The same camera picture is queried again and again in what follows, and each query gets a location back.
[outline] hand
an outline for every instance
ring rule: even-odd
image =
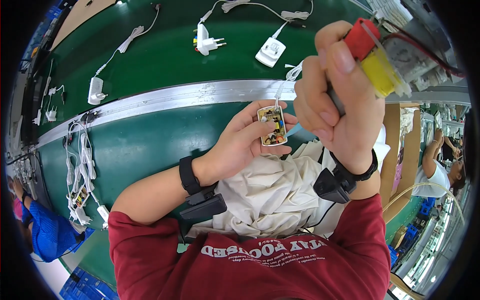
[[[385,114],[384,99],[376,99],[374,88],[353,59],[344,41],[352,27],[338,21],[315,36],[318,56],[303,61],[302,79],[295,83],[295,113],[303,128],[353,174],[362,174],[372,164],[372,148]],[[327,76],[345,107],[341,117],[326,93]]]
[[[24,187],[18,177],[15,177],[13,180],[13,191],[15,192],[15,195],[17,195],[17,198],[21,201],[24,194]]]
[[[441,138],[440,142],[438,143],[438,147],[439,148],[442,147],[444,145],[444,143],[445,143],[445,139]]]
[[[455,159],[458,159],[460,157],[460,149],[455,148],[455,150],[453,150],[453,157]]]
[[[444,142],[443,136],[444,136],[444,132],[441,129],[436,129],[435,130],[435,135],[433,136],[433,139],[436,140],[438,142],[438,144],[440,145],[440,143]]]
[[[279,101],[285,109],[287,104]],[[275,100],[259,100],[250,103],[236,114],[220,135],[215,146],[202,157],[192,162],[193,172],[203,186],[232,177],[244,169],[260,153],[274,155],[288,154],[292,148],[286,145],[274,147],[262,146],[260,137],[275,129],[274,122],[258,121],[257,111],[275,105]],[[298,121],[297,118],[283,114],[287,131]]]
[[[13,191],[13,179],[10,176],[7,177],[7,182],[8,188],[10,189],[10,191]]]

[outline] blue shirt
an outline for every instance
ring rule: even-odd
[[[49,263],[57,259],[72,245],[76,245],[77,231],[69,220],[32,201],[30,211],[23,205],[22,221],[32,216],[32,244],[34,252]]]

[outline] metal frame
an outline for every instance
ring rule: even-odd
[[[92,108],[89,111],[97,111],[98,117],[92,123],[89,123],[88,127],[91,128],[123,118],[173,108],[184,108],[215,103],[250,102],[259,99],[274,99],[278,88],[283,82],[283,80],[268,79],[212,81],[178,85],[141,93]],[[281,95],[283,101],[293,101],[295,99],[296,94],[294,85],[295,82],[284,83]],[[411,98],[407,98],[406,96],[399,97],[397,95],[389,95],[385,101],[386,103],[439,102],[435,101],[438,97],[444,99],[444,103],[448,102],[452,104],[470,105],[468,94],[457,91],[414,92],[412,93]],[[80,116],[77,115],[43,134],[39,137],[38,144],[35,145],[34,148],[37,149],[62,138],[67,134],[68,124],[74,120],[79,120],[79,118]],[[80,130],[80,128],[76,126],[73,132],[78,130]]]

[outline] workbench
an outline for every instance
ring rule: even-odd
[[[262,0],[280,12],[310,11],[310,2]],[[210,35],[223,37],[227,44],[203,56],[192,45],[193,30],[200,17],[211,9],[214,1],[163,1],[162,10],[152,30],[136,38],[125,53],[117,53],[100,73],[103,92],[108,94],[102,104],[131,95],[196,82],[235,79],[285,79],[284,64],[297,65],[309,55],[316,55],[315,33],[325,25],[346,20],[354,23],[369,15],[348,0],[315,0],[306,28],[286,26],[278,39],[287,49],[275,67],[268,68],[254,56],[261,45],[283,23],[265,8],[241,5],[224,14],[217,5],[205,22]],[[139,25],[148,28],[155,11],[150,0],[131,0],[116,4],[98,13],[66,37],[51,53],[54,59],[50,86],[65,85],[65,105],[60,94],[52,97],[58,106],[57,121],[44,122],[40,134],[63,126],[64,121],[94,108],[87,103],[90,78],[112,55],[113,51]],[[46,77],[50,60],[43,67]],[[114,120],[89,129],[96,162],[95,194],[102,204],[111,208],[117,196],[128,185],[156,172],[168,169],[182,157],[199,156],[217,141],[228,121],[247,103],[230,102],[198,105],[150,112]],[[292,104],[286,112],[293,113]],[[77,135],[72,149],[76,149]],[[313,139],[309,133],[289,138],[295,150]],[[38,151],[54,210],[68,217],[65,194],[65,149],[61,138],[49,142]],[[85,212],[93,220],[91,227],[103,223],[91,202]],[[99,230],[85,242],[79,266],[99,279],[115,286],[113,264],[108,259],[108,235]]]

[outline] wrist-mounted camera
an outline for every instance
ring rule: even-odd
[[[227,210],[222,194],[214,193],[218,181],[207,187],[200,186],[193,174],[191,156],[180,160],[179,172],[181,185],[190,195],[185,198],[187,209],[180,212],[183,219],[212,217]]]
[[[377,170],[377,155],[372,149],[372,164],[368,170],[361,175],[350,173],[332,152],[330,152],[330,156],[336,163],[333,173],[327,168],[323,169],[313,184],[313,189],[322,199],[344,204],[350,200],[348,194],[357,188],[357,181],[367,180]]]

